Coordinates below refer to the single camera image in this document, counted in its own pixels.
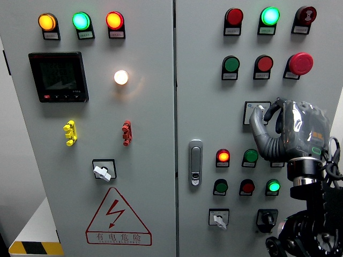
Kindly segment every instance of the lightning bolt symbol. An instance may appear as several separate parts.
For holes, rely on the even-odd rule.
[[[108,229],[112,228],[114,226],[114,223],[117,221],[117,219],[119,219],[119,217],[123,214],[123,212],[125,211],[124,210],[118,210],[118,211],[112,211],[114,209],[114,207],[116,207],[117,203],[119,201],[118,200],[114,200],[114,202],[112,203],[111,207],[108,209],[106,215],[111,215],[111,214],[115,214],[115,213],[119,213],[119,215],[117,216],[117,218],[112,222],[110,223]]]

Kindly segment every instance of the meter display screen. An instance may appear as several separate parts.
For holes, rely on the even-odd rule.
[[[77,89],[72,63],[40,63],[40,68],[45,89]]]
[[[28,58],[40,102],[88,101],[80,52],[36,52]]]

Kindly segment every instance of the illuminated white light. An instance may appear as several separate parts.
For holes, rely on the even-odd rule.
[[[114,81],[119,85],[124,85],[128,82],[129,75],[126,71],[120,70],[114,74]]]

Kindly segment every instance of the warning sign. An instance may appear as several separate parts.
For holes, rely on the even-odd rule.
[[[86,230],[87,243],[152,245],[152,235],[120,192],[111,187]]]

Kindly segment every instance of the indicator light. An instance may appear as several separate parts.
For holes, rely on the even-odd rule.
[[[84,12],[77,12],[73,16],[73,24],[81,31],[88,29],[91,24],[90,17]]]
[[[213,186],[213,195],[225,196],[228,190],[227,181],[225,179],[217,179]]]
[[[85,12],[77,12],[72,18],[78,39],[94,39],[91,17]]]
[[[221,69],[221,80],[237,80],[240,61],[237,57],[229,55],[224,58]]]
[[[238,8],[229,9],[224,17],[224,36],[241,35],[243,12]]]
[[[255,168],[258,160],[258,153],[255,149],[246,150],[243,155],[242,167]]]
[[[56,27],[56,19],[50,13],[43,13],[38,18],[38,24],[44,31],[52,31]]]
[[[284,72],[284,79],[300,79],[301,75],[308,73],[313,67],[313,58],[307,52],[298,52],[292,55]]]
[[[266,196],[277,196],[279,195],[280,183],[277,179],[271,179],[266,184]]]
[[[261,20],[265,25],[274,25],[280,18],[280,12],[275,7],[268,7],[263,10],[261,14]]]
[[[114,81],[119,85],[125,85],[128,79],[129,75],[126,71],[120,70],[114,74]]]
[[[227,149],[220,149],[215,155],[217,168],[226,168],[230,165],[230,152]]]
[[[42,13],[38,17],[38,25],[42,29],[43,38],[46,40],[61,40],[58,21],[52,13]]]
[[[245,179],[241,182],[240,195],[241,196],[252,196],[255,190],[255,185],[251,179]]]
[[[268,55],[260,55],[257,57],[253,70],[253,79],[269,79],[273,64],[272,57]]]
[[[108,29],[108,37],[110,39],[126,38],[124,17],[120,12],[109,12],[106,16],[106,24]]]
[[[106,16],[106,23],[110,29],[119,29],[124,24],[124,18],[119,12],[110,12]]]
[[[257,35],[275,35],[280,12],[276,7],[265,8],[260,15]]]
[[[312,6],[300,7],[294,17],[292,34],[308,35],[312,22],[317,17],[317,11]]]

